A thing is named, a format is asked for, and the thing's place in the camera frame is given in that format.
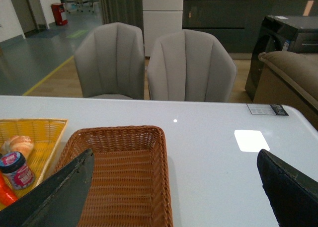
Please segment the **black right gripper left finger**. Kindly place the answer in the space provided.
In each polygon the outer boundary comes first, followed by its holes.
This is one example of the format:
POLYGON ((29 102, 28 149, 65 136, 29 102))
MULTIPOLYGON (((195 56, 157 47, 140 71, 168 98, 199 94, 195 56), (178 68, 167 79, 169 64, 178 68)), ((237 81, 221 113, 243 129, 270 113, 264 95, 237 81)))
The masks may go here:
POLYGON ((92 183, 94 154, 83 151, 0 212, 2 227, 75 227, 92 183))

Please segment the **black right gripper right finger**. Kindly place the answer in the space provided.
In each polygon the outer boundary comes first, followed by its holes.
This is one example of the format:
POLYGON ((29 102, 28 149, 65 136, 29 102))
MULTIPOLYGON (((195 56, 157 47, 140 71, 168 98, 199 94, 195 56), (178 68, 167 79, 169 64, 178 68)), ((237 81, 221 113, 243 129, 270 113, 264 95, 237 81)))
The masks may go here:
POLYGON ((257 156, 262 187, 280 227, 318 225, 318 182, 271 152, 257 156))

